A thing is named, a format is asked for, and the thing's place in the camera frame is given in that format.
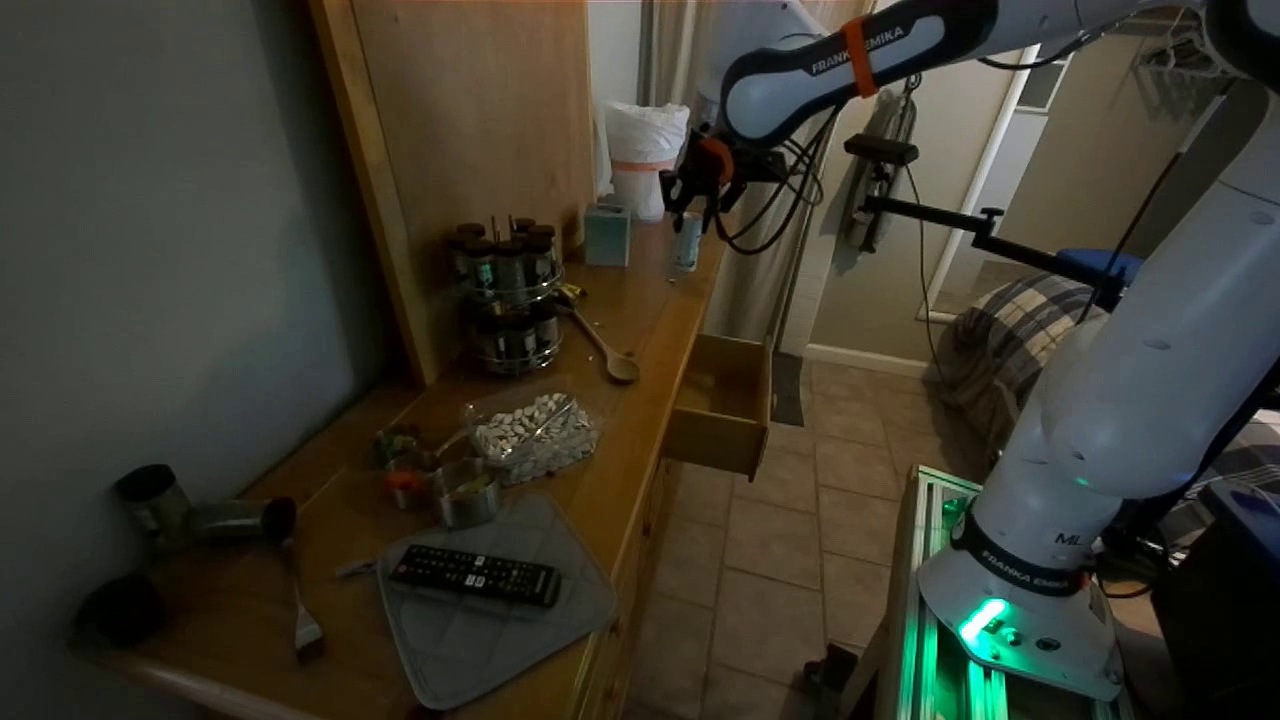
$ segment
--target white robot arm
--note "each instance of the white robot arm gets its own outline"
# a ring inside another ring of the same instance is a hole
[[[722,124],[691,159],[734,174],[819,109],[1004,47],[1097,37],[1145,0],[904,0],[809,47],[749,50],[725,71]],[[1280,91],[1280,2],[1198,0],[1230,68]],[[1190,484],[1230,415],[1280,358],[1280,105],[1165,235],[1125,303],[1050,362],[970,507],[963,537],[921,566],[924,605],[998,666],[1118,694],[1108,610],[1085,574],[1125,501]]]

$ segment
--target remote control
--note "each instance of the remote control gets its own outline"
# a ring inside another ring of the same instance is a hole
[[[562,598],[562,572],[551,564],[523,564],[507,554],[482,554],[438,542],[410,542],[394,566],[394,578],[403,589],[485,594],[536,608],[551,608]]]

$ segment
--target metal spoon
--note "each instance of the metal spoon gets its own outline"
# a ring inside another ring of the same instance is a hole
[[[604,354],[604,375],[613,383],[635,383],[641,381],[641,362],[633,352],[615,352],[604,344],[604,336],[577,311],[577,291],[562,287],[571,323],[598,344],[598,352]]]

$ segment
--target cabinet door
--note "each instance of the cabinet door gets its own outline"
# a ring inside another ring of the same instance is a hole
[[[420,383],[464,347],[457,222],[562,241],[594,186],[583,0],[314,0],[385,283]]]

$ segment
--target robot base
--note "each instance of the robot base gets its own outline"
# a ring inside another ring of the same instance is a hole
[[[921,594],[972,659],[1092,701],[1121,694],[1118,631],[1097,583],[1042,594],[948,546],[921,566]]]

